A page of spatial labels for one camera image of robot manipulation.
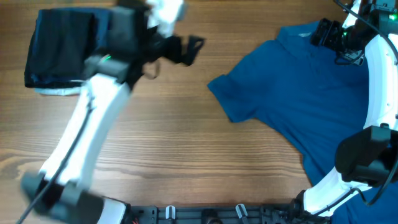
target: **green light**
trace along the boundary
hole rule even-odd
[[[397,19],[397,14],[391,14],[390,16],[389,16],[389,18],[391,19],[391,20],[396,20]]]

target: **black mount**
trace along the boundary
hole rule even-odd
[[[383,184],[398,153],[398,131],[388,125],[370,126],[346,138],[336,152],[336,170],[343,181],[367,183],[371,187]],[[391,182],[398,180],[398,172]]]
[[[377,27],[384,34],[398,33],[398,19],[395,0],[362,1],[358,14],[369,23]],[[311,44],[325,46],[336,52],[335,63],[338,65],[362,65],[364,62],[365,46],[378,33],[363,21],[357,19],[354,26],[345,28],[338,21],[324,18],[312,35]],[[343,58],[348,62],[338,62]]]
[[[243,206],[247,215],[239,218],[236,207],[182,207],[175,209],[175,219],[167,219],[166,208],[131,207],[131,216],[123,224],[131,224],[137,219],[140,224],[327,224],[324,221],[304,221],[299,218],[288,220],[286,211],[289,204],[269,204],[263,206]]]

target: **dark blue fabric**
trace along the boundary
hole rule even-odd
[[[64,10],[64,11],[75,11],[75,12],[86,12],[92,13],[96,20],[96,48],[105,47],[106,46],[106,34],[109,30],[109,18],[111,16],[111,11],[109,9],[102,8],[85,8],[85,7],[66,7],[59,8],[53,10]],[[33,44],[33,54],[35,54],[37,49],[37,34],[39,33],[40,23],[42,22],[42,10],[39,10],[39,15],[36,20],[36,32],[35,32],[35,41]]]
[[[95,33],[95,49],[98,49],[100,47],[106,47],[106,34],[108,33],[109,30],[109,18],[111,15],[111,12],[109,9],[102,9],[102,8],[85,8],[85,7],[66,7],[66,8],[59,8],[59,9],[53,9],[53,10],[61,10],[61,11],[75,11],[75,12],[85,12],[85,13],[92,13],[95,18],[95,27],[94,27],[94,33]],[[37,40],[38,40],[38,33],[40,29],[40,24],[42,22],[42,10],[39,11],[39,15],[37,16],[36,20],[36,30],[35,30],[35,39],[34,43],[32,46],[32,55],[35,55],[37,51]],[[49,84],[53,82],[58,82],[58,83],[68,83],[70,80],[74,79],[79,79],[79,77],[59,77],[59,76],[53,76],[51,74],[48,74],[43,78],[42,76],[38,76],[35,74],[30,74],[32,81],[34,82],[35,85],[37,84]]]
[[[228,75],[209,83],[232,122],[257,118],[302,154],[312,184],[334,166],[339,143],[363,129],[368,112],[368,65],[337,66],[335,53],[310,45],[317,23],[284,27],[276,40],[245,56]],[[378,189],[365,192],[372,198]],[[398,183],[372,207],[357,195],[333,223],[398,223]]]

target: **shirt sleeve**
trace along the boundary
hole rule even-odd
[[[208,84],[232,122],[256,117],[258,107],[267,104],[264,97],[272,91],[274,77],[280,72],[276,68],[284,56],[285,49],[277,41],[267,41],[245,56],[229,74]]]

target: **shirt collar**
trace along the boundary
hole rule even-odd
[[[325,47],[316,47],[310,43],[312,34],[318,27],[318,22],[282,27],[277,40],[294,57],[335,57],[335,53]]]

